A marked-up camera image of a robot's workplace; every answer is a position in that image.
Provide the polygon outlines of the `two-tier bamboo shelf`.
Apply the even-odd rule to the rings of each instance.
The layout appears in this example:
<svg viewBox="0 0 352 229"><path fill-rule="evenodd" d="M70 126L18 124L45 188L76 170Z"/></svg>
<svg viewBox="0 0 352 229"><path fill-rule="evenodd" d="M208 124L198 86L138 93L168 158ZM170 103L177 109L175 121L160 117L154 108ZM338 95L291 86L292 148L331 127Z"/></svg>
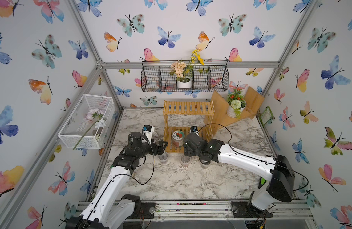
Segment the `two-tier bamboo shelf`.
<svg viewBox="0 0 352 229"><path fill-rule="evenodd" d="M204 140L213 137L212 123L215 107L212 101L165 101L163 106L164 117L164 141L168 142L166 152L183 153L183 144L174 140L175 132L183 132L188 135L192 132L191 127L197 128L197 133Z"/></svg>

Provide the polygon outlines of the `yellow artificial flower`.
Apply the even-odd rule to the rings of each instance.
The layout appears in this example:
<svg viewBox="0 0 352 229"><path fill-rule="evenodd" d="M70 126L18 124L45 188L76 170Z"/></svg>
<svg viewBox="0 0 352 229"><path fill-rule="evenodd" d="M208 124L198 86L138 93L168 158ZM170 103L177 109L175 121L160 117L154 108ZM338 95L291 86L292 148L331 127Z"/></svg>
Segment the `yellow artificial flower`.
<svg viewBox="0 0 352 229"><path fill-rule="evenodd" d="M204 65L204 60L201 58L200 51L198 49L192 51L192 54L190 56L190 63L193 66L195 66L196 64Z"/></svg>

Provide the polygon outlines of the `dark seed jar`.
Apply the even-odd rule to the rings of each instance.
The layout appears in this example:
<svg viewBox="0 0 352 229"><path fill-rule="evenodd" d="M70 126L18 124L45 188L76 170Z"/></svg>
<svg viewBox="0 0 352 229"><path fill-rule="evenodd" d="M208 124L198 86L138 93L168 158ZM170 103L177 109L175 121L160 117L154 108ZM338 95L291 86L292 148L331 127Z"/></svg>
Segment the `dark seed jar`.
<svg viewBox="0 0 352 229"><path fill-rule="evenodd" d="M211 162L210 162L210 161L201 160L201 161L200 161L200 164L201 164L201 167L202 167L203 169L207 169L207 168L210 167Z"/></svg>

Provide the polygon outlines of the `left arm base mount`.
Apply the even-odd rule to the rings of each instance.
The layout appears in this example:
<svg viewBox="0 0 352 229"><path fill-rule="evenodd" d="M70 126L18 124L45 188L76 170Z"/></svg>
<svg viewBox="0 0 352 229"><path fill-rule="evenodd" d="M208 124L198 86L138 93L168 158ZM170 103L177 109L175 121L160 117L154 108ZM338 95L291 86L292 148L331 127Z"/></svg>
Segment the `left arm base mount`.
<svg viewBox="0 0 352 229"><path fill-rule="evenodd" d="M126 220L147 217L154 218L156 204L143 202L139 196L125 194L112 212L112 220Z"/></svg>

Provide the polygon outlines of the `green black garden glove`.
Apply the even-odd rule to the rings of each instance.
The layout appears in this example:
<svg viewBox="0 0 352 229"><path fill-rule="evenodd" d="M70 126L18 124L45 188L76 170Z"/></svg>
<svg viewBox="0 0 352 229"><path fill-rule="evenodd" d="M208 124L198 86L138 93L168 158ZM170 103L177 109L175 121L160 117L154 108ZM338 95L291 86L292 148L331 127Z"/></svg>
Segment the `green black garden glove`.
<svg viewBox="0 0 352 229"><path fill-rule="evenodd" d="M263 187L263 185L266 183L266 180L261 177L260 180L259 180L259 184L258 184L258 188L260 189L261 187Z"/></svg>

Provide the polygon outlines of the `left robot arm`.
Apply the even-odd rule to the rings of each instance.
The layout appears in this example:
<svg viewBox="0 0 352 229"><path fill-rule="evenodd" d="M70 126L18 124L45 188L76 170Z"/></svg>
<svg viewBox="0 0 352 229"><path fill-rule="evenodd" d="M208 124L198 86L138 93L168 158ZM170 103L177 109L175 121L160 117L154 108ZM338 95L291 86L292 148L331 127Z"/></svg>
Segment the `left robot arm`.
<svg viewBox="0 0 352 229"><path fill-rule="evenodd" d="M109 177L97 191L91 203L78 217L70 217L67 229L117 229L130 216L141 216L140 197L124 195L113 208L113 204L126 182L139 166L140 159L147 155L162 155L168 145L166 141L155 142L151 131L132 132L128 144L114 160Z"/></svg>

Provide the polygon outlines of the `red seed jar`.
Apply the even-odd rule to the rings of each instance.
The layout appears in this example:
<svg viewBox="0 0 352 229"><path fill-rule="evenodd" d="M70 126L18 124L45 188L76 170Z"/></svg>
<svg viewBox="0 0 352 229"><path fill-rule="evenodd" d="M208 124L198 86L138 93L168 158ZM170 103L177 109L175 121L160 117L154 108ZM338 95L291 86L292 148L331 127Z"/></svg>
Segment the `red seed jar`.
<svg viewBox="0 0 352 229"><path fill-rule="evenodd" d="M182 155L180 157L180 162L183 167L188 167L191 162L191 158L188 156Z"/></svg>

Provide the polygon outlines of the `potted red green flowers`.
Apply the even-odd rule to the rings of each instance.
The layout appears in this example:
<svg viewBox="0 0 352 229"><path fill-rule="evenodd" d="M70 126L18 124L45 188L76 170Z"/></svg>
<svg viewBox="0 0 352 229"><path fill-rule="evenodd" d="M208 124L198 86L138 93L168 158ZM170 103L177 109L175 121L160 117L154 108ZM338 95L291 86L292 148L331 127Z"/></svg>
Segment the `potted red green flowers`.
<svg viewBox="0 0 352 229"><path fill-rule="evenodd" d="M239 118L246 107L246 101L242 91L237 88L230 88L228 90L227 102L229 104L226 112L227 115L231 118Z"/></svg>

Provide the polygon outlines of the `left strawberry lid jar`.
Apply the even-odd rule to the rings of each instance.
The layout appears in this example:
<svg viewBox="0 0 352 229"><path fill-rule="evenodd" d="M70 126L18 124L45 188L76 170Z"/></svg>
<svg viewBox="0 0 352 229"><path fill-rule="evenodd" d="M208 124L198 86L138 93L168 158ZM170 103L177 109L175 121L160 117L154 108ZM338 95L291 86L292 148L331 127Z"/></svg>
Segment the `left strawberry lid jar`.
<svg viewBox="0 0 352 229"><path fill-rule="evenodd" d="M183 145L185 134L181 130L176 130L172 133L171 140L173 146L180 148Z"/></svg>

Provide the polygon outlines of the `wooden corner shelf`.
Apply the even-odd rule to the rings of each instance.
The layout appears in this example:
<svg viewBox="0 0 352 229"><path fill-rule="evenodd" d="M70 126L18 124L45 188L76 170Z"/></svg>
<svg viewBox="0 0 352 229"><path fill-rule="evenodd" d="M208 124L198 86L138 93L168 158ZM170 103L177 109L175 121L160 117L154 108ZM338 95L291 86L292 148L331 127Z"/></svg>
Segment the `wooden corner shelf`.
<svg viewBox="0 0 352 229"><path fill-rule="evenodd" d="M219 124L227 127L248 117L253 119L258 113L264 99L265 98L252 87L248 87L245 94L246 107L242 109L239 117L236 117L229 103L218 92L213 92L211 102L213 102L215 113L212 121L210 121L210 123L212 123L210 126L212 135L216 135L217 131L222 128Z"/></svg>

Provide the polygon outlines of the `white mesh wall box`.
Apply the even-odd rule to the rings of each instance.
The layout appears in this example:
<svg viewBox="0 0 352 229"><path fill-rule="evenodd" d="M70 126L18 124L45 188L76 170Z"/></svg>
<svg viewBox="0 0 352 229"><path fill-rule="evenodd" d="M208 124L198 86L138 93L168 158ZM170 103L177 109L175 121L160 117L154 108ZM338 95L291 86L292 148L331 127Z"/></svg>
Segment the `white mesh wall box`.
<svg viewBox="0 0 352 229"><path fill-rule="evenodd" d="M105 135L111 124L111 120L115 111L115 105L113 99L109 96L91 94L82 95L80 101L75 105L74 110L71 112L58 133L59 139L62 141L62 143L64 143L66 147L73 149L83 133L92 124L86 118L86 115L91 108L100 108L105 110L105 127L103 130L99 129L101 135L98 141L96 141L93 136L95 133L94 129L90 130L87 136L85 136L81 141L77 149L100 149L102 147Z"/></svg>

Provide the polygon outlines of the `white pot peach flowers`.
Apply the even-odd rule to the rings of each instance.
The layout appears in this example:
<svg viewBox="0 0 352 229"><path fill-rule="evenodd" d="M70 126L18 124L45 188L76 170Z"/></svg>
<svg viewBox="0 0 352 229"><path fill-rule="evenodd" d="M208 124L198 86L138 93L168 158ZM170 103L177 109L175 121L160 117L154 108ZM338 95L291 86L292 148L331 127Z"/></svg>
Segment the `white pot peach flowers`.
<svg viewBox="0 0 352 229"><path fill-rule="evenodd" d="M192 79L188 65L183 61L176 61L171 64L170 75L176 77L176 86L178 89L191 89Z"/></svg>

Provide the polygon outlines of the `aluminium front rail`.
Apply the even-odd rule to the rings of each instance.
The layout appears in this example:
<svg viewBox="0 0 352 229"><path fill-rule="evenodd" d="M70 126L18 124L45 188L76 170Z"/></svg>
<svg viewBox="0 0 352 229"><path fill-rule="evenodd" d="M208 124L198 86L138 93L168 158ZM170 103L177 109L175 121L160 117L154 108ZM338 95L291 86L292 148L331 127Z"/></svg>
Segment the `aluminium front rail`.
<svg viewBox="0 0 352 229"><path fill-rule="evenodd" d="M267 207L268 213L251 217L243 212L247 201L234 200L142 200L140 212L127 221L187 221L187 220L312 220L313 214L304 200L276 202Z"/></svg>

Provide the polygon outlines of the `green framed small board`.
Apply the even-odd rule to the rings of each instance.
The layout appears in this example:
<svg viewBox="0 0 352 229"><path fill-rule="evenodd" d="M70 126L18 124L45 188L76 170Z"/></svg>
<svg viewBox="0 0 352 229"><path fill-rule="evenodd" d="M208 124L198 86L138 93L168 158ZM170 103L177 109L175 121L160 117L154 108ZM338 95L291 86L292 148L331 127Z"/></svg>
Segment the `green framed small board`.
<svg viewBox="0 0 352 229"><path fill-rule="evenodd" d="M273 112L269 106L259 115L259 121L262 125L270 125L275 120Z"/></svg>

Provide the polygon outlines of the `pink artificial flower stem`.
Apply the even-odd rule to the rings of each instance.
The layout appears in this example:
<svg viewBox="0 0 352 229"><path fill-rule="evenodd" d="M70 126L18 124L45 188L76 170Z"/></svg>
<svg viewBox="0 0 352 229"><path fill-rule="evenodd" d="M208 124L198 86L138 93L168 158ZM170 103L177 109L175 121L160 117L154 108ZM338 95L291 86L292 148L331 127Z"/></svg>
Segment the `pink artificial flower stem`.
<svg viewBox="0 0 352 229"><path fill-rule="evenodd" d="M78 146L80 145L81 141L84 139L85 136L90 132L90 130L94 129L95 133L93 134L94 138L96 141L99 140L101 133L99 132L99 129L102 129L105 127L106 120L104 119L105 115L105 110L100 109L100 108L91 108L89 109L89 112L86 115L86 118L88 121L90 121L92 124L90 127L83 133L83 135L80 137L79 141L75 144L73 150L76 150Z"/></svg>

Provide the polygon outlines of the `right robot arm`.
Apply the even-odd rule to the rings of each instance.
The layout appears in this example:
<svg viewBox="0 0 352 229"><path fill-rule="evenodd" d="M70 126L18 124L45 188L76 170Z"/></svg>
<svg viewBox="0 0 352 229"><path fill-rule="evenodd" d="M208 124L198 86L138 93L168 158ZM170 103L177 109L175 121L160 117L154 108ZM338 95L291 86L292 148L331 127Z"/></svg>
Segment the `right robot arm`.
<svg viewBox="0 0 352 229"><path fill-rule="evenodd" d="M251 193L243 210L249 214L262 213L275 202L290 203L293 199L296 175L285 156L263 157L239 150L217 139L209 142L196 133L184 139L184 154L197 156L204 165L212 161L233 165L252 172L266 183Z"/></svg>

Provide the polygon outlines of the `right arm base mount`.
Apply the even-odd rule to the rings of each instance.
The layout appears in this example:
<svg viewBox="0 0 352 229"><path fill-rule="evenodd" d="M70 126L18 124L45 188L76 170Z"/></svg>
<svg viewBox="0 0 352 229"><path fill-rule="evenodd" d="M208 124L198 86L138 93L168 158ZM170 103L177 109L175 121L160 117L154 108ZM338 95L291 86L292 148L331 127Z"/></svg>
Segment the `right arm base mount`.
<svg viewBox="0 0 352 229"><path fill-rule="evenodd" d="M249 200L234 201L231 203L231 211L234 218L272 218L273 214L267 210L260 210L252 205L252 197L254 191L251 193Z"/></svg>

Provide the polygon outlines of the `purple seed jar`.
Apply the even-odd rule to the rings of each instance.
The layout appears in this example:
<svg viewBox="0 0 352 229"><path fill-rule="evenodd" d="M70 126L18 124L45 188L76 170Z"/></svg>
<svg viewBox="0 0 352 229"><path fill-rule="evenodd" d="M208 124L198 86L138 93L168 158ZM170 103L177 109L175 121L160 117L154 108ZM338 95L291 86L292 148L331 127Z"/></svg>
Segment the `purple seed jar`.
<svg viewBox="0 0 352 229"><path fill-rule="evenodd" d="M167 164L168 160L169 160L169 155L167 152L164 152L161 155L158 155L158 160L161 164Z"/></svg>

